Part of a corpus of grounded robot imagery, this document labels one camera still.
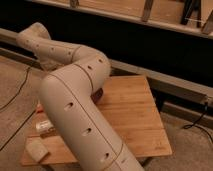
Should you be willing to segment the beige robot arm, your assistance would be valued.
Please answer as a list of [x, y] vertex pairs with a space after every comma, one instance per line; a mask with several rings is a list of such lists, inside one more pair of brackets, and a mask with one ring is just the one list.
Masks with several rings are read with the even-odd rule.
[[107, 56], [92, 47], [55, 41], [36, 22], [19, 32], [19, 46], [63, 66], [41, 82], [44, 111], [83, 171], [144, 171], [92, 100], [110, 75]]

